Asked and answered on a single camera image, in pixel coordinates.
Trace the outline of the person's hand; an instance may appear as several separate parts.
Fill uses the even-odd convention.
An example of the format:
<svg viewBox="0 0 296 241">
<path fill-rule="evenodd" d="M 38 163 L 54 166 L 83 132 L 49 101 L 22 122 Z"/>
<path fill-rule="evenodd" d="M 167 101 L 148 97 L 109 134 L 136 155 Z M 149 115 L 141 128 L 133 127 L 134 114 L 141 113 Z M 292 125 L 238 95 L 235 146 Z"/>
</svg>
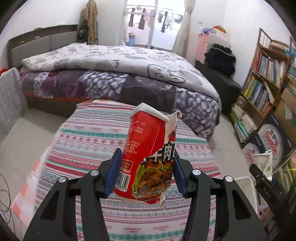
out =
<svg viewBox="0 0 296 241">
<path fill-rule="evenodd" d="M 274 214 L 267 204 L 258 206 L 258 217 L 262 225 L 266 227 L 274 218 Z"/>
</svg>

